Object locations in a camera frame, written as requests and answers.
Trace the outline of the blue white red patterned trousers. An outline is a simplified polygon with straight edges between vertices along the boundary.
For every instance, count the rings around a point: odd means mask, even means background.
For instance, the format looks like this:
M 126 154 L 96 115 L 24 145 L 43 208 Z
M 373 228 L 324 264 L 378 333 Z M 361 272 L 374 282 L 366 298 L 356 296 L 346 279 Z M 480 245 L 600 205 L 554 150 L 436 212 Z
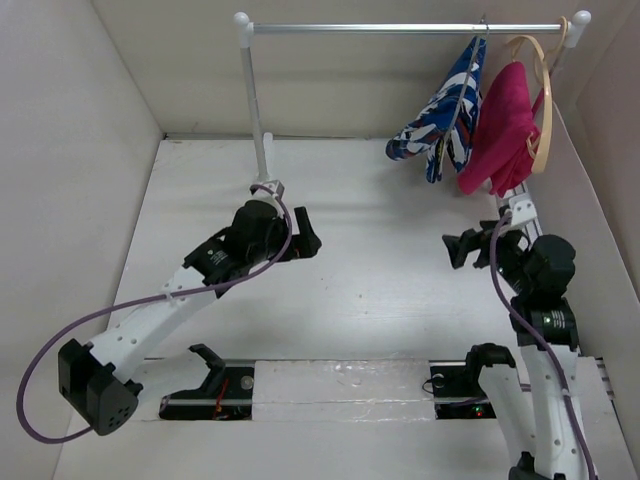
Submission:
M 393 161 L 423 156 L 425 178 L 429 183 L 442 180 L 439 154 L 444 135 L 454 115 L 455 105 L 468 68 L 476 39 L 473 37 L 446 74 L 444 80 L 414 120 L 406 124 L 386 144 L 385 154 Z M 448 142 L 444 161 L 449 160 L 456 173 L 464 170 L 472 152 L 473 136 L 479 120 L 481 79 L 487 50 L 483 38 L 471 72 L 465 98 Z

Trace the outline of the clear plastic hanger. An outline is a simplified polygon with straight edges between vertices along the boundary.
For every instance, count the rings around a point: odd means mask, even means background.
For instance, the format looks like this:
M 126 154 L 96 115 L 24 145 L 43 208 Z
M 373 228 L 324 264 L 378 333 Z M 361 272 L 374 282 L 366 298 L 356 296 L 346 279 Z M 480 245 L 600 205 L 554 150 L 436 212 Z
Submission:
M 475 62 L 476 57 L 477 57 L 477 53 L 478 53 L 478 50 L 479 50 L 479 47 L 480 47 L 480 44 L 481 44 L 481 40 L 484 38 L 485 41 L 486 41 L 488 39 L 488 36 L 489 36 L 489 26 L 488 26 L 488 23 L 487 23 L 487 20 L 486 20 L 486 13 L 483 13 L 483 15 L 482 15 L 482 17 L 481 17 L 481 19 L 479 21 L 479 25 L 481 25 L 481 26 L 483 26 L 485 28 L 485 31 L 483 32 L 484 35 L 482 37 L 480 36 L 480 34 L 477 34 L 477 35 L 474 36 L 476 41 L 474 43 L 472 54 L 471 54 L 470 59 L 469 59 L 468 68 L 466 70 L 464 81 L 462 83 L 462 86 L 461 86 L 461 89 L 460 89 L 460 92 L 459 92 L 459 96 L 458 96 L 458 99 L 457 99 L 457 102 L 456 102 L 456 105 L 455 105 L 454 115 L 453 115 L 453 117 L 451 119 L 449 127 L 448 127 L 448 129 L 447 129 L 447 131 L 446 131 L 446 133 L 444 135 L 444 138 L 443 138 L 443 144 L 442 144 L 442 148 L 441 148 L 441 151 L 440 151 L 440 154 L 439 154 L 440 167 L 443 166 L 444 156 L 447 153 L 447 147 L 448 147 L 447 144 L 449 142 L 449 139 L 451 137 L 452 131 L 453 131 L 454 126 L 456 124 L 456 121 L 458 119 L 460 110 L 462 108 L 461 106 L 462 106 L 464 98 L 465 98 L 466 89 L 467 89 L 467 86 L 468 86 L 468 83 L 469 83 L 469 79 L 471 78 L 471 72 L 473 70 L 473 65 L 474 65 L 474 62 Z

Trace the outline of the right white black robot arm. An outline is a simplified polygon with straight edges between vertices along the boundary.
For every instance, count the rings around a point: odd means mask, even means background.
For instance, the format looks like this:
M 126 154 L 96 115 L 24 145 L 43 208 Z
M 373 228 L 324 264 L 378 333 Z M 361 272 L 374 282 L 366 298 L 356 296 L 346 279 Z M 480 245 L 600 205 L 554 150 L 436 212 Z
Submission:
M 583 431 L 576 377 L 580 356 L 576 317 L 565 297 L 575 274 L 574 247 L 552 234 L 535 240 L 503 220 L 442 238 L 453 268 L 478 255 L 509 312 L 529 385 L 522 386 L 514 355 L 495 343 L 474 345 L 463 363 L 432 364 L 424 390 L 439 419 L 490 417 L 505 439 L 511 479 L 595 479 Z

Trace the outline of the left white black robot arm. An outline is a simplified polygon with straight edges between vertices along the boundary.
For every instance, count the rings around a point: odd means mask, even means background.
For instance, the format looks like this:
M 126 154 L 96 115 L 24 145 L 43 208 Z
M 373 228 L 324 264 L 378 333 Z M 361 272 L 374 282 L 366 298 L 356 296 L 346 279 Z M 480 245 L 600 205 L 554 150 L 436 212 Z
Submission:
M 111 434 L 138 407 L 145 386 L 135 374 L 156 346 L 256 266 L 312 258 L 321 245 L 305 207 L 288 217 L 264 199 L 247 201 L 229 226 L 184 258 L 159 300 L 85 344 L 71 339 L 60 348 L 61 395 L 96 434 Z

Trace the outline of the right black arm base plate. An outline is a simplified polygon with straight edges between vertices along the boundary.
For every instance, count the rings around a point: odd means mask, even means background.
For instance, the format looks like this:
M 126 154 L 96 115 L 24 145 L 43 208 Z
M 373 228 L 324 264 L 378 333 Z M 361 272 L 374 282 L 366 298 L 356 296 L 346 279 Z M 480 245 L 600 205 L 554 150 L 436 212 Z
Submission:
M 463 361 L 433 361 L 422 384 L 434 403 L 437 420 L 495 419 L 494 409 Z

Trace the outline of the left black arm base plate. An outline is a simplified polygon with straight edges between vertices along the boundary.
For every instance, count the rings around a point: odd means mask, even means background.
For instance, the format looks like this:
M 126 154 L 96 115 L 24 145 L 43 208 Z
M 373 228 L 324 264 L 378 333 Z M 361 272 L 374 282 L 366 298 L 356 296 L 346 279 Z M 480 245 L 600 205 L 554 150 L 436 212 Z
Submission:
M 167 421 L 244 421 L 252 419 L 255 360 L 226 361 L 204 344 L 189 351 L 208 369 L 199 387 L 162 398 L 158 416 Z

